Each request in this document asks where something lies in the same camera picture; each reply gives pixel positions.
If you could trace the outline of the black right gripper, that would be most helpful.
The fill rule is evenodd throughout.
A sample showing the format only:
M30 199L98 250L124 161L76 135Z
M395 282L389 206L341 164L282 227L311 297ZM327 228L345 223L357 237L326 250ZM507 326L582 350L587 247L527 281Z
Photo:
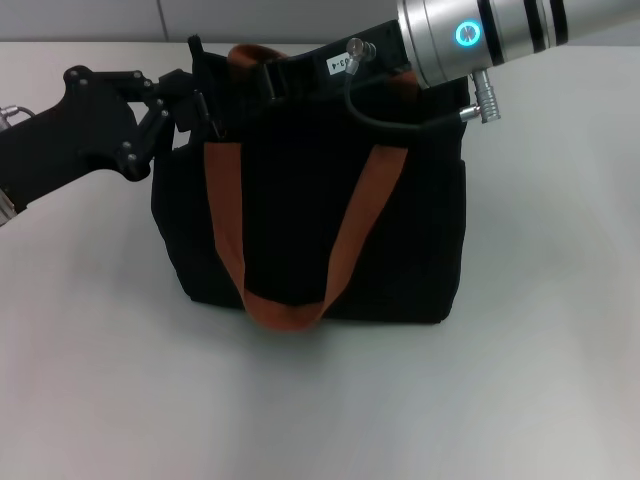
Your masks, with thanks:
M375 56L359 64L353 88L381 83L409 70L400 26L385 22L304 54L264 63L264 93L271 101L312 101L340 95L347 77L348 43L359 39Z

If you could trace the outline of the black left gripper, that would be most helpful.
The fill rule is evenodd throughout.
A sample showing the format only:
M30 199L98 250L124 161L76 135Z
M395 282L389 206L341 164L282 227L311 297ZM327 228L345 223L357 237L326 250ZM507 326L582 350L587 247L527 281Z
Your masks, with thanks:
M193 76L181 69L153 82L139 70L75 66L63 79L55 106L1 133L1 199L14 211L98 170L143 180L176 131L202 123ZM146 107L140 118L131 102Z

